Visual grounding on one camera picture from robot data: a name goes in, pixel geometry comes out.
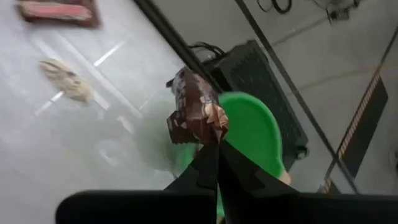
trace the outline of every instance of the black cable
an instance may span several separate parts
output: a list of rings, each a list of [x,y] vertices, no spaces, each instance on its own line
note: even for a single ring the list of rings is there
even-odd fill
[[[327,6],[322,7],[321,4],[319,4],[319,2],[317,2],[317,0],[311,0],[311,2],[313,2],[320,9],[327,10],[327,8],[328,8]]]
[[[268,9],[264,9],[264,8],[261,6],[261,4],[260,4],[260,0],[257,0],[257,5],[260,7],[261,11],[263,11],[263,12],[270,12],[271,9],[274,7],[274,5],[271,3],[271,6],[269,6]]]
[[[197,49],[197,48],[207,49],[210,52],[213,52],[216,55],[216,57],[222,57],[225,55],[225,52],[221,48],[215,45],[207,44],[206,42],[197,42],[193,45],[189,45],[189,47],[191,49]]]
[[[279,13],[279,14],[286,14],[288,13],[291,8],[292,8],[292,0],[288,0],[287,3],[287,7],[285,9],[282,9],[279,7],[277,0],[272,0],[272,5],[274,6],[275,10]]]

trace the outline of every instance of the snack wrapper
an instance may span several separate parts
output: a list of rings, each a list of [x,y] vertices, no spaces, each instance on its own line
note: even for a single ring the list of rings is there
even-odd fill
[[[51,20],[85,27],[100,24],[95,0],[18,0],[17,9],[27,22]]]
[[[177,106],[167,119],[172,142],[220,143],[229,123],[214,89],[187,67],[176,74],[171,88]]]

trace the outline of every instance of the floor tile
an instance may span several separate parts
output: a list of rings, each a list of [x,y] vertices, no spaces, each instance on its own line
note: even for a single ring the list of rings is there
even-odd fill
[[[333,168],[330,174],[330,178],[333,180],[340,193],[354,194],[353,188],[350,186],[350,184],[347,181],[347,178],[344,176],[343,172],[341,171],[341,169],[338,167],[337,164]]]
[[[234,1],[154,1],[185,42],[205,41],[227,51],[256,35]]]
[[[259,0],[259,2],[264,8],[271,5],[269,0]],[[311,1],[292,1],[292,9],[284,15],[278,14],[275,9],[271,9],[268,13],[261,11],[257,1],[245,0],[244,3],[270,43],[326,17],[325,10],[318,8]],[[285,2],[281,1],[279,4],[282,7]]]
[[[157,90],[164,88],[165,83],[182,67],[182,63],[162,58],[162,49],[150,45],[129,39],[122,48],[98,67],[104,76],[139,109],[156,94]]]
[[[292,178],[292,187],[301,192],[317,192],[331,163],[331,154],[327,151],[297,100],[290,96],[289,101],[308,136],[307,147],[310,150],[309,156],[296,161],[289,172]]]

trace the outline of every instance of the floor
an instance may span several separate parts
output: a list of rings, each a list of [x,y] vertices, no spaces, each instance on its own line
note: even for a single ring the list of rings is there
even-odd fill
[[[364,1],[351,11],[350,20],[333,25],[311,0],[293,1],[292,10],[283,16],[275,10],[262,12],[256,1],[244,2],[336,151],[398,25],[398,2]],[[264,7],[269,2],[261,0]],[[257,39],[235,1],[155,3],[188,44],[205,41],[229,50]],[[389,100],[354,179],[361,194],[398,193],[398,176],[389,163],[391,151],[398,146],[394,116],[398,109],[397,57],[395,43],[380,72]],[[309,138],[310,156],[294,164],[292,186],[302,192],[317,192],[331,167],[332,155],[273,62],[271,66]],[[331,167],[330,179],[341,193],[354,193],[339,166]]]
[[[129,0],[98,0],[100,29],[27,24],[0,2],[0,217],[54,223],[57,205],[85,189],[163,189],[174,177],[165,82],[182,61]],[[95,90],[62,96],[39,70],[68,64]]]
[[[175,105],[164,84],[183,63],[132,1],[97,2],[103,26],[93,30],[26,24],[12,10],[15,1],[0,2],[0,199],[7,205],[0,216],[6,223],[53,223],[59,202],[80,190],[162,189],[174,179],[165,119]],[[188,43],[228,50],[257,38],[232,0],[156,3]],[[309,0],[294,1],[285,16],[245,3],[336,149],[398,24],[398,2],[367,0],[349,21],[333,26]],[[92,85],[89,105],[62,96],[43,76],[37,62],[47,57]],[[381,72],[389,101],[354,180],[363,194],[398,194],[388,163],[397,146],[397,59],[395,43]],[[290,171],[292,186],[316,192],[331,154],[275,75],[310,139],[310,156]],[[340,192],[353,193],[338,166],[331,179]]]

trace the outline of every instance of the brown candy wrapper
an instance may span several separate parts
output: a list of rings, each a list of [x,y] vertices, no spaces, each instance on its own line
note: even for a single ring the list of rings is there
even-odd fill
[[[61,21],[85,27],[100,24],[95,0],[18,0],[17,9],[27,22]]]
[[[177,106],[167,119],[172,142],[220,143],[229,123],[213,88],[198,74],[183,68],[172,82],[172,91]]]

